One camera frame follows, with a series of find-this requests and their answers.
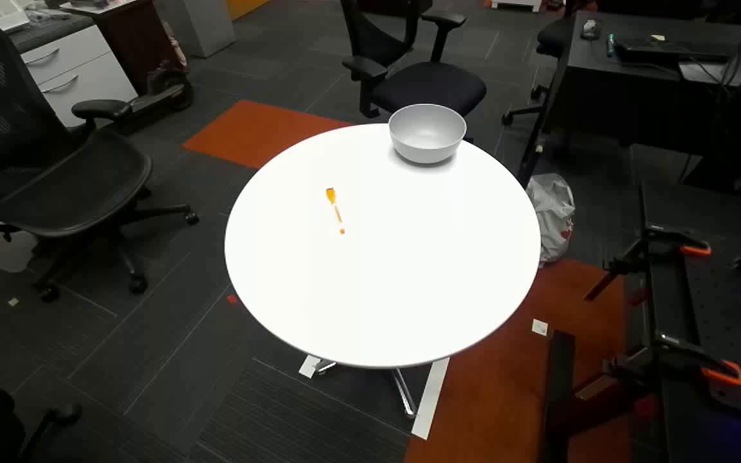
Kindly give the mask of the orange pen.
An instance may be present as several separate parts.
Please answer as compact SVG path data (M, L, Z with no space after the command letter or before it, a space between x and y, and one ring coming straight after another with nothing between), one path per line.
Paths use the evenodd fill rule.
M345 220L343 220L343 211L341 211L341 203L338 203L338 189L325 189L325 195L327 195L330 207L336 211L341 234L347 234Z

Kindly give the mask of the grey bowl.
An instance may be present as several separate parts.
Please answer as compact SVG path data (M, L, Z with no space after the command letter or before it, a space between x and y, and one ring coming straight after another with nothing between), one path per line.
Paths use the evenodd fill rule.
M388 116L392 148L413 165L448 162L467 134L467 120L441 103L413 103Z

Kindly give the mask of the round white table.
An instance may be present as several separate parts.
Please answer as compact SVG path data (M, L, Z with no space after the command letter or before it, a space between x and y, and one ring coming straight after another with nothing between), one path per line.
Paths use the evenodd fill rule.
M325 189L338 189L341 234ZM540 226L518 179L460 145L432 168L394 154L385 123L310 136L257 168L224 231L244 310L301 354L296 373L333 365L404 375L413 432L428 437L450 357L522 306L540 265Z

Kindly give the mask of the white plastic bag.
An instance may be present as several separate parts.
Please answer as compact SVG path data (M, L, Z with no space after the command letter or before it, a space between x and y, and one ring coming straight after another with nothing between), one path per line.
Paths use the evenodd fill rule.
M572 246L576 199L567 179L559 174L532 176L529 195L540 226L540 262L550 265Z

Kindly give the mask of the black padded office chair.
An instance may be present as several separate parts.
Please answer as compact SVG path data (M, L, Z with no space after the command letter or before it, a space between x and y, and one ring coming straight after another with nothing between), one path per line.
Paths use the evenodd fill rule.
M350 41L343 67L360 86L363 116L375 120L413 103L437 103L468 116L485 102L486 83L442 59L448 36L467 24L463 15L404 0L404 36L394 38L360 10L360 0L341 0L341 10ZM423 22L435 26L431 58L394 69L394 62L413 51Z

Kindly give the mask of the black desk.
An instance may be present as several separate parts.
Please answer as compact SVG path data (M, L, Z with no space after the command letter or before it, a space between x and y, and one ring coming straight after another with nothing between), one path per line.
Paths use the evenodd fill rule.
M538 33L538 55L559 62L518 174L530 179L549 132L581 132L620 145L700 154L715 81L741 29L656 15L576 10Z

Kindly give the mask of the white drawer cabinet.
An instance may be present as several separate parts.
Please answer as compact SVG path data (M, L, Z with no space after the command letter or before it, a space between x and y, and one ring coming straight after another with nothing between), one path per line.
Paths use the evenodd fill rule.
M82 126L72 113L82 102L131 103L136 91L100 29L82 15L31 22L10 32L33 83L67 126Z

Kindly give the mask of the black mesh office chair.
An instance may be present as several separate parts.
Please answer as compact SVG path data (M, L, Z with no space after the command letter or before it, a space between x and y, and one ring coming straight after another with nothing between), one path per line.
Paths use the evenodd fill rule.
M86 126L69 132L0 29L0 231L33 234L38 249L55 252L51 269L33 283L45 302L59 297L59 274L95 240L117 249L130 291L144 294L148 276L123 226L156 217L198 222L188 203L136 210L150 195L156 162L117 132L130 112L122 102L78 103Z

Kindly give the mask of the upper orange handled clamp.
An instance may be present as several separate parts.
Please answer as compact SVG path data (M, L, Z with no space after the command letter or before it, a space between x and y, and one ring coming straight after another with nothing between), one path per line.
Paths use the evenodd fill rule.
M620 276L646 270L659 249L679 252L686 257L713 255L713 246L692 238L689 231L648 225L620 255L606 265L606 276L589 289L588 302L595 302Z

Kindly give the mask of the orange handled clamp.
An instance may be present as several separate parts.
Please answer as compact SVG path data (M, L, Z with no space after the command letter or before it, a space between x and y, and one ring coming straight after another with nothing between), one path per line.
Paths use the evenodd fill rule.
M646 378L659 363L700 373L711 387L741 390L741 365L683 337L656 333L639 351L606 363L610 375Z
M686 257L713 255L713 246L692 238L689 231L648 225L620 255L606 265L606 276L589 289L588 302L595 302L620 276L646 270L659 249L679 252Z

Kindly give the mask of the lower orange handled clamp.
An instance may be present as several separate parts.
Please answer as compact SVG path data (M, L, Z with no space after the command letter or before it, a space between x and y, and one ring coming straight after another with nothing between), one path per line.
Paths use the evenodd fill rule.
M639 351L606 363L610 375L646 378L659 363L700 373L711 387L741 390L741 365L683 337L656 333Z

